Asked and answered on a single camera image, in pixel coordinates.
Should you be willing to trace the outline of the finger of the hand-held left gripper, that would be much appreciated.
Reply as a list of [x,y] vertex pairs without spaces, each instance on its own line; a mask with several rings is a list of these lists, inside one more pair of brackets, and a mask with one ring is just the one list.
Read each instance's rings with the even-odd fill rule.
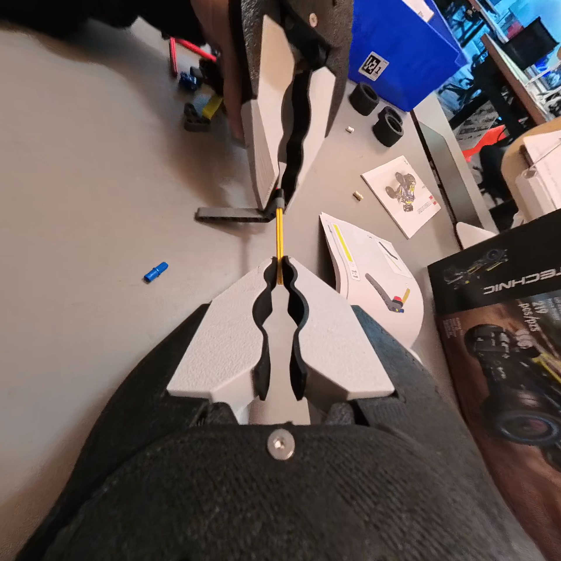
[[256,98],[241,115],[252,188],[257,208],[264,211],[279,178],[279,147],[284,137],[282,108],[292,83],[295,59],[283,27],[265,15]]
[[335,87],[328,68],[306,70],[292,84],[292,131],[285,146],[286,168],[281,188],[290,207],[326,137]]

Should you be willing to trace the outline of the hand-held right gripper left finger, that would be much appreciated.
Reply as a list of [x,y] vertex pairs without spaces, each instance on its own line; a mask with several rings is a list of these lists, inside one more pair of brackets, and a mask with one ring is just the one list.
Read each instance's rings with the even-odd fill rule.
[[269,390],[264,322],[277,266],[277,258],[266,259],[212,300],[167,385],[171,396],[226,403],[240,424],[249,423],[251,403]]

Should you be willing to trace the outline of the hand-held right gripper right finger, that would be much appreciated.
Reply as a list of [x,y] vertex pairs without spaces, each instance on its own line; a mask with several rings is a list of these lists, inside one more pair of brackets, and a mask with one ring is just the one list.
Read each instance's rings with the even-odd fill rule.
[[292,257],[284,257],[287,312],[294,323],[291,390],[319,410],[326,425],[368,425],[359,400],[395,387],[348,301]]

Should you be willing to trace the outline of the black lego beam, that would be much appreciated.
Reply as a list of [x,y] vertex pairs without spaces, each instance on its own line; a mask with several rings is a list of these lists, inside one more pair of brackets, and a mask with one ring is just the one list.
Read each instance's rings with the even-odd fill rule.
[[233,223],[270,223],[276,220],[277,211],[285,213],[286,203],[284,189],[273,191],[270,201],[264,210],[257,208],[233,207],[200,207],[194,215],[196,221],[202,223],[233,222]]

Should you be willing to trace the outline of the person's left forearm black sleeve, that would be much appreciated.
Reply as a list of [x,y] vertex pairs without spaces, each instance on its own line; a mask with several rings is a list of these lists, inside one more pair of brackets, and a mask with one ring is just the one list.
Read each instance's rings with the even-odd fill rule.
[[138,18],[166,36],[204,44],[190,1],[1,1],[1,20],[57,38],[76,32],[88,20],[126,29]]

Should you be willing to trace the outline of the black angled lego piece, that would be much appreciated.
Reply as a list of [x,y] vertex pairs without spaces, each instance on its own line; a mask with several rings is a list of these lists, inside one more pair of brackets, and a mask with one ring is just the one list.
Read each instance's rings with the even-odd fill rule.
[[188,132],[205,132],[207,130],[207,121],[199,114],[195,106],[191,103],[185,103],[183,108],[183,126]]

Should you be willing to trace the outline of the open lego instruction booklet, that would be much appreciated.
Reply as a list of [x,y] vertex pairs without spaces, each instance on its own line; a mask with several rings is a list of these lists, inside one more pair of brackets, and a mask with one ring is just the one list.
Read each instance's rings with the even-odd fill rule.
[[424,299],[392,243],[326,213],[320,213],[319,219],[336,290],[412,349],[424,319]]

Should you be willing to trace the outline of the red lego axle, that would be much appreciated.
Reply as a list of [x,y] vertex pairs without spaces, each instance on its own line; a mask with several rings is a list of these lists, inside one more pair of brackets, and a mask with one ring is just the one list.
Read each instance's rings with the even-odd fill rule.
[[190,41],[185,39],[176,39],[174,37],[168,38],[168,46],[169,46],[169,66],[170,66],[170,73],[172,78],[178,78],[179,71],[177,65],[177,46],[181,46],[186,50],[197,54],[200,58],[210,60],[211,62],[216,62],[217,57],[211,52],[207,52],[202,49],[202,47],[193,44]]

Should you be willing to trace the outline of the black lego set box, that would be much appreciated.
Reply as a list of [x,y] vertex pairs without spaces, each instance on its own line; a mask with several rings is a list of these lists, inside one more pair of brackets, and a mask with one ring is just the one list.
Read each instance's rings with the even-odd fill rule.
[[560,560],[560,210],[427,268],[460,409],[495,485]]

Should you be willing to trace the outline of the blue plastic bin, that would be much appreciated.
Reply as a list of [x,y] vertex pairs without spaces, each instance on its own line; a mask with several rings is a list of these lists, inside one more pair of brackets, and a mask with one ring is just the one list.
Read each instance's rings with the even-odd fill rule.
[[410,112],[468,63],[434,1],[428,21],[406,1],[354,1],[348,79]]

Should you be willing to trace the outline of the white papers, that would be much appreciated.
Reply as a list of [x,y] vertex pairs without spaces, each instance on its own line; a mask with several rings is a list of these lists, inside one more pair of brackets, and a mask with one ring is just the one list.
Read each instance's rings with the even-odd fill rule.
[[434,16],[434,10],[428,1],[402,1],[407,7],[414,11],[424,22],[429,22]]

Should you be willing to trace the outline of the orange plastic object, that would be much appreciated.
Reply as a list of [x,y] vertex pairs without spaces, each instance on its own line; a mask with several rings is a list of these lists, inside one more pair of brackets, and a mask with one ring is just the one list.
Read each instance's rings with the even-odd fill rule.
[[499,125],[489,129],[479,140],[477,144],[473,148],[469,148],[467,150],[463,150],[462,154],[467,163],[469,163],[472,157],[478,154],[484,146],[494,145],[498,142],[506,139],[508,137],[508,133],[505,133],[505,126]]

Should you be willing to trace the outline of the wooden office desk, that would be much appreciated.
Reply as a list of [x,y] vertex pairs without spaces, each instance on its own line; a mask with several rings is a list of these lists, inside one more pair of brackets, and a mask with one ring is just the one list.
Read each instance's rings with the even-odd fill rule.
[[474,70],[474,79],[512,138],[555,118],[536,98],[537,91],[515,63],[487,34],[481,37],[487,57]]

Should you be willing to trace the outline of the cardboard box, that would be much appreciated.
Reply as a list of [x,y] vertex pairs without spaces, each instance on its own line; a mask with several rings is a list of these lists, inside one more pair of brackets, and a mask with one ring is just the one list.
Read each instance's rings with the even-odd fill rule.
[[501,173],[509,188],[511,195],[516,203],[518,212],[523,216],[524,221],[527,221],[522,214],[523,202],[521,195],[515,185],[515,179],[523,172],[528,163],[524,156],[521,154],[521,145],[523,140],[531,135],[543,134],[546,132],[560,131],[560,117],[554,118],[552,121],[538,125],[528,132],[524,133],[520,138],[516,139],[513,144],[507,149],[501,164]]

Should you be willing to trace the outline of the white printed sheets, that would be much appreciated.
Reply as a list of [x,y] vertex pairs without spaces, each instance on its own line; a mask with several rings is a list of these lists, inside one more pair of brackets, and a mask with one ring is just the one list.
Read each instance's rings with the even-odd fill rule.
[[521,154],[528,166],[515,179],[527,221],[560,210],[560,131],[531,135]]

